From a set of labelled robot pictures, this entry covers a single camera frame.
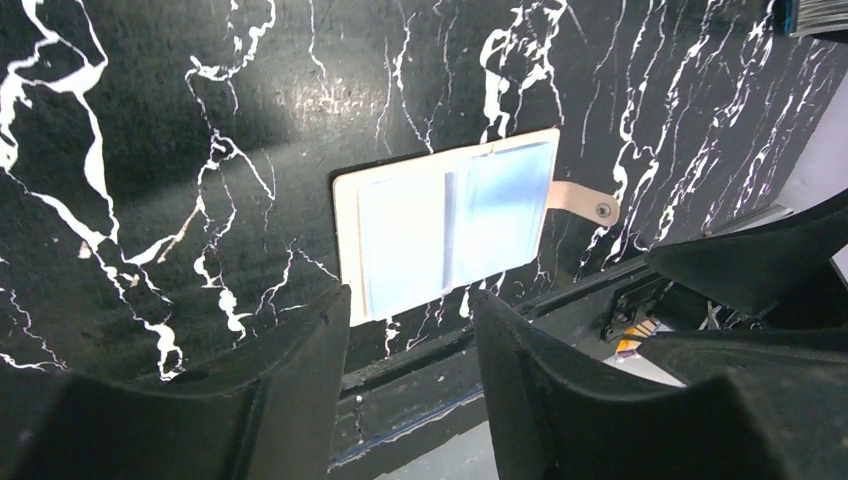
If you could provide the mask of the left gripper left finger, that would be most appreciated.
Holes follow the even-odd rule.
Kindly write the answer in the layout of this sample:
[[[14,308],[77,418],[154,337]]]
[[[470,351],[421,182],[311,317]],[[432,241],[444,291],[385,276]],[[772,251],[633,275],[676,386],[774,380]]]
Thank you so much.
[[[157,385],[1,375],[5,479],[323,479],[349,338],[338,285],[200,369]]]

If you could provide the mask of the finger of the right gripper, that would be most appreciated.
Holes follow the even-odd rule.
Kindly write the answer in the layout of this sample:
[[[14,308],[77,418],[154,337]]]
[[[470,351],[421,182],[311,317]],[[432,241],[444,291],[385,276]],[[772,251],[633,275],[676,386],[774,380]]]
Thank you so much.
[[[658,334],[639,354],[687,386],[727,394],[694,413],[724,430],[697,440],[718,448],[694,467],[718,479],[844,479],[847,476],[847,332],[700,331]]]
[[[847,195],[723,236],[656,248],[657,273],[776,329],[842,328],[847,286],[833,257],[847,245]]]

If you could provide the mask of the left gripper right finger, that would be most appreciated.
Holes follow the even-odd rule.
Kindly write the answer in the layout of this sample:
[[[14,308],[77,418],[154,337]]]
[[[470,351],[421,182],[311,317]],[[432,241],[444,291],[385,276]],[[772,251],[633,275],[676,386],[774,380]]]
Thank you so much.
[[[785,479],[742,383],[635,376],[478,293],[472,320],[502,479]]]

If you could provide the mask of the beige leather card holder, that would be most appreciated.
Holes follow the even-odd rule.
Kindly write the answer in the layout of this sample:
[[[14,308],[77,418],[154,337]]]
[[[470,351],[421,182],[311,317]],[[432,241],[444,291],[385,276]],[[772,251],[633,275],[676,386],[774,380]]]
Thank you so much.
[[[338,175],[333,206],[351,324],[530,263],[551,210],[614,225],[615,197],[554,179],[559,140],[549,128]]]

